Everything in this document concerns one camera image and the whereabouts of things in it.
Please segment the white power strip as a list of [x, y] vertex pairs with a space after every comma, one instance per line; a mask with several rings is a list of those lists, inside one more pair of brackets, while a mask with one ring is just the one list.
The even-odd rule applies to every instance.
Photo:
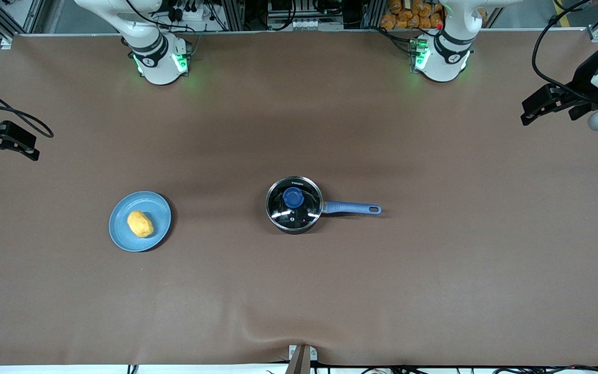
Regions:
[[270, 31], [317, 31], [320, 26], [318, 18], [296, 18], [290, 23], [287, 19], [268, 19]]

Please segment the orange snack packets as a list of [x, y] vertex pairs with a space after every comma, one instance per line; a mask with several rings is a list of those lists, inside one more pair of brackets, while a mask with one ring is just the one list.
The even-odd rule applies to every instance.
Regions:
[[446, 9], [438, 0], [385, 0], [383, 29], [441, 29]]

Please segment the metal bracket with post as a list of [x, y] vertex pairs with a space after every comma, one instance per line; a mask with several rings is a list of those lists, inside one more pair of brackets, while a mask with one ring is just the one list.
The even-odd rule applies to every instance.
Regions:
[[289, 346], [289, 365], [285, 374], [313, 374], [311, 365], [318, 361], [316, 348], [309, 345]]

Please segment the glass lid with blue knob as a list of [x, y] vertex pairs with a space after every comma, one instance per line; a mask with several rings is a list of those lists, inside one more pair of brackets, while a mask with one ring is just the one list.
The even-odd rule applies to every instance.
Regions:
[[324, 210], [318, 185], [306, 177], [286, 177], [271, 185], [265, 211], [273, 225], [287, 234], [308, 232]]

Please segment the brown table mat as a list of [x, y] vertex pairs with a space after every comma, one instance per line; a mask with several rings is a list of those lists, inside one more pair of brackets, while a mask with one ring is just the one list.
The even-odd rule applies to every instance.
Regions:
[[[436, 84], [375, 32], [206, 35], [164, 87], [116, 36], [18, 36], [0, 97], [55, 136], [0, 151], [0, 365], [598, 366], [598, 131], [522, 125], [537, 36]], [[294, 176], [383, 211], [281, 232]], [[143, 190], [172, 225], [124, 251]]]

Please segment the blue plate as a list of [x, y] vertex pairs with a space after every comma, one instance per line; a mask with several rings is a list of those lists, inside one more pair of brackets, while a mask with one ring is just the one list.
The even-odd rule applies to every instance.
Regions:
[[[139, 237], [130, 228], [128, 216], [140, 211], [153, 227], [150, 235]], [[156, 192], [139, 191], [116, 204], [110, 215], [108, 229], [114, 244], [124, 251], [145, 252], [159, 246], [166, 239], [172, 225], [172, 211], [168, 201]]]

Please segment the yellow potato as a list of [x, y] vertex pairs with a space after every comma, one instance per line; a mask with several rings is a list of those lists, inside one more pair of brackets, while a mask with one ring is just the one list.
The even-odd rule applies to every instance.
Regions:
[[145, 215], [142, 211], [133, 210], [128, 214], [126, 223], [130, 231], [136, 237], [148, 237], [151, 236], [154, 231], [154, 225], [150, 218]]

